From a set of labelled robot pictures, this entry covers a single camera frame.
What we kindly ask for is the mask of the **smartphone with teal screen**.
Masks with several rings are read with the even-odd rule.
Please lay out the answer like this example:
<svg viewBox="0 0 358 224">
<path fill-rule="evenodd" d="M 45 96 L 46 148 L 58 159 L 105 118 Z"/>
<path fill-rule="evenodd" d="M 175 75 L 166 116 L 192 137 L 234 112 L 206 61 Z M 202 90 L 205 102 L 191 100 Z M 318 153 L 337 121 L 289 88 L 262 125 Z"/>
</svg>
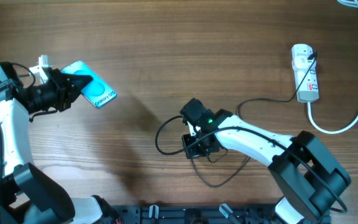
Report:
<svg viewBox="0 0 358 224">
<path fill-rule="evenodd" d="M 117 92 L 81 60 L 73 62 L 60 71 L 77 76 L 89 75 L 93 78 L 93 80 L 82 89 L 81 94 L 96 108 L 102 108 L 117 97 Z"/>
</svg>

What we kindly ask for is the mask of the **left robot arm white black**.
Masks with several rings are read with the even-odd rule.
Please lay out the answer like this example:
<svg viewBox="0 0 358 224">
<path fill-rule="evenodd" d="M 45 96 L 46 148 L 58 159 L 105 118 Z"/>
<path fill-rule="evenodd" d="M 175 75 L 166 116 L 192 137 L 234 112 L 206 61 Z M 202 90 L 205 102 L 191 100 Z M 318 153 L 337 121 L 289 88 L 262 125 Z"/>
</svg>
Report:
<svg viewBox="0 0 358 224">
<path fill-rule="evenodd" d="M 49 65 L 29 69 L 25 86 L 14 62 L 0 62 L 0 223 L 121 223 L 97 195 L 72 198 L 34 164 L 29 124 L 70 108 L 93 75 L 64 73 Z"/>
</svg>

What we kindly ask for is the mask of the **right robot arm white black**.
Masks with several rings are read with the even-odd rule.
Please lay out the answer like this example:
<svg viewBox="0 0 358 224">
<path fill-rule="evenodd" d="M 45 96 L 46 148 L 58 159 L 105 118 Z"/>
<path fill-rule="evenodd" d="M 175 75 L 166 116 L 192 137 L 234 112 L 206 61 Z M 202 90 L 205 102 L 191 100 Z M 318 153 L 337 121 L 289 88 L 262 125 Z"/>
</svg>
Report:
<svg viewBox="0 0 358 224">
<path fill-rule="evenodd" d="M 240 152 L 267 167 L 283 196 L 274 213 L 284 223 L 320 222 L 342 204 L 350 175 L 311 132 L 277 134 L 246 123 L 230 111 L 205 108 L 192 98 L 181 110 L 190 132 L 183 135 L 188 159 L 209 157 L 221 149 Z"/>
</svg>

